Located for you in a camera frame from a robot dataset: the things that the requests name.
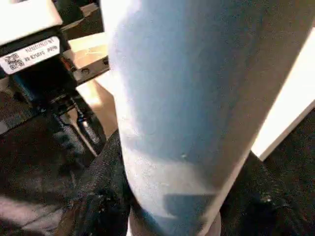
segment white surface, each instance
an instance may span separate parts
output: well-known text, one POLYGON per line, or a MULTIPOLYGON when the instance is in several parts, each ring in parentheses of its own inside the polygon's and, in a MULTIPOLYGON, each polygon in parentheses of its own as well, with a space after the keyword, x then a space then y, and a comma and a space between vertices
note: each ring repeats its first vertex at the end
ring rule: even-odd
POLYGON ((0 45, 63 23, 51 0, 4 1, 0 11, 0 45))
POLYGON ((10 75, 59 53, 60 41, 53 36, 1 57, 0 66, 10 75))
POLYGON ((315 107, 315 29, 305 42, 272 106, 252 152, 264 160, 315 107))

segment black fabric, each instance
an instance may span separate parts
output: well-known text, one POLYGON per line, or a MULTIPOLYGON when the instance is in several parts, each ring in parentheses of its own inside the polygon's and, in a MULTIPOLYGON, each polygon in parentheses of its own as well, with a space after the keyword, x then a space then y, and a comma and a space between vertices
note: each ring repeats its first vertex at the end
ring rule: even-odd
MULTIPOLYGON (((0 120, 21 108, 22 103, 0 93, 0 120)), ((276 148, 265 166, 254 156, 248 158, 221 208, 223 236, 315 235, 313 142, 314 111, 276 148)), ((73 198, 75 185, 86 186, 78 198, 100 190, 95 187, 107 185, 110 178, 119 178, 120 174, 102 177, 96 171, 93 179, 92 171, 79 182, 83 170, 65 168, 67 155, 43 117, 0 137, 0 235, 49 234, 73 198)), ((95 160, 91 170, 97 165, 104 170, 108 164, 95 160)), ((100 216, 103 222, 107 215, 100 216)))
MULTIPOLYGON (((23 108, 0 92, 0 120, 23 108)), ((0 235, 44 235, 58 226, 83 171, 68 171, 68 156, 41 116, 0 136, 0 235)))

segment barcode label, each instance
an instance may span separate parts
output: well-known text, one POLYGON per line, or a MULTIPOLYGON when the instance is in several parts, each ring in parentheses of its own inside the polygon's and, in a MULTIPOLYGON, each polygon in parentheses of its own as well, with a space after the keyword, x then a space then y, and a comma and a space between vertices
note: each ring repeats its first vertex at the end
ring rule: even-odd
POLYGON ((54 36, 0 58, 0 66, 11 75, 60 53, 60 41, 54 36))

